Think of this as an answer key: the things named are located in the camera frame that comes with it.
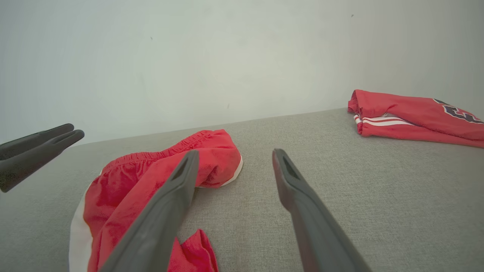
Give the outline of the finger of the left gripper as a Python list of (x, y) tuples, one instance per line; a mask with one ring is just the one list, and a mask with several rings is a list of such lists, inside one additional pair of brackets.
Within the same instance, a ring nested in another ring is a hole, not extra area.
[(17, 156), (0, 160), (1, 191), (4, 193), (10, 191), (21, 181), (59, 156), (69, 146), (83, 139), (84, 136), (85, 133), (82, 130), (74, 129), (74, 131), (52, 138), (44, 144)]
[(39, 131), (35, 134), (18, 138), (14, 141), (3, 143), (0, 145), (0, 160), (7, 160), (11, 157), (17, 156), (44, 144), (52, 138), (67, 134), (71, 131), (74, 131), (74, 125), (64, 124), (49, 130)]

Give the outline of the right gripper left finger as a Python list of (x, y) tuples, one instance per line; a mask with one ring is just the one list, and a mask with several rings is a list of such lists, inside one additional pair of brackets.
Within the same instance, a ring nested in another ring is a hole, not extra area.
[(166, 272), (173, 243), (195, 191), (199, 152), (190, 150), (150, 199), (101, 268), (102, 272)]

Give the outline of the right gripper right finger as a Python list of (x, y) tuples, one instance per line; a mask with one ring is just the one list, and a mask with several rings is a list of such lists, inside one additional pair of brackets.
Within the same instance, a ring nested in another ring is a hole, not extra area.
[(306, 272), (369, 272), (370, 267), (313, 188), (280, 148), (272, 153), (281, 204), (291, 214)]

